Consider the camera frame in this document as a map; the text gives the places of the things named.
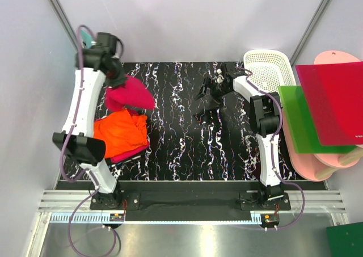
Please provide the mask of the orange t shirt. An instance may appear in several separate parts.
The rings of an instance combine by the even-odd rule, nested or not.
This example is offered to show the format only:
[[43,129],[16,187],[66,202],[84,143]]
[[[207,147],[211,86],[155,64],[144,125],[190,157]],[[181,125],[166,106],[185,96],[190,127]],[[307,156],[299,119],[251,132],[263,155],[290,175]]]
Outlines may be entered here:
[[113,112],[94,122],[94,138],[105,142],[105,158],[123,161],[149,147],[147,116],[126,108]]

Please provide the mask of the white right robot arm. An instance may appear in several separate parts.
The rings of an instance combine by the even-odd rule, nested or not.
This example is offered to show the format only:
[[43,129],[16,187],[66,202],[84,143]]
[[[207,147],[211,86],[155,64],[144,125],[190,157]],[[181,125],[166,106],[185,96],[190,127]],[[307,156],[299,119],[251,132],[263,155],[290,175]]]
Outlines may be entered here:
[[249,125],[258,141],[260,154],[260,188],[257,201],[261,208],[271,209],[284,197],[282,177],[279,170],[278,142],[282,127],[282,110],[277,92],[267,90],[268,78],[252,81],[254,72],[223,62],[214,76],[203,79],[195,96],[201,99],[207,93],[212,97],[210,109],[223,106],[223,96],[235,92],[249,101]]

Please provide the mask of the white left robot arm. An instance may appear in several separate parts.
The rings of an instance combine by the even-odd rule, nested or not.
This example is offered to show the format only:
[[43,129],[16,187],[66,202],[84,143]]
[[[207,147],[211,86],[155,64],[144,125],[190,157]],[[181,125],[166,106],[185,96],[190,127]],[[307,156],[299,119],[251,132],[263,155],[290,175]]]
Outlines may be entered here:
[[80,48],[76,54],[75,86],[65,124],[53,133],[52,141],[60,149],[60,169],[70,158],[87,174],[94,185],[91,200],[109,209],[122,205],[120,186],[105,160],[105,142],[94,138],[94,121],[100,91],[104,85],[115,88],[126,81],[125,72],[116,55],[121,40],[99,32],[95,43]]

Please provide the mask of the red t shirt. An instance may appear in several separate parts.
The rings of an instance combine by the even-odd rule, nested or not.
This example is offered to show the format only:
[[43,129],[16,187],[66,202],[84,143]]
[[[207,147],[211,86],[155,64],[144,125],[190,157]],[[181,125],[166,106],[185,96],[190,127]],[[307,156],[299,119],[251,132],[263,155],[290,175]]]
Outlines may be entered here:
[[155,107],[154,98],[146,86],[137,78],[126,75],[124,84],[105,91],[105,105],[115,112],[125,106],[152,110]]

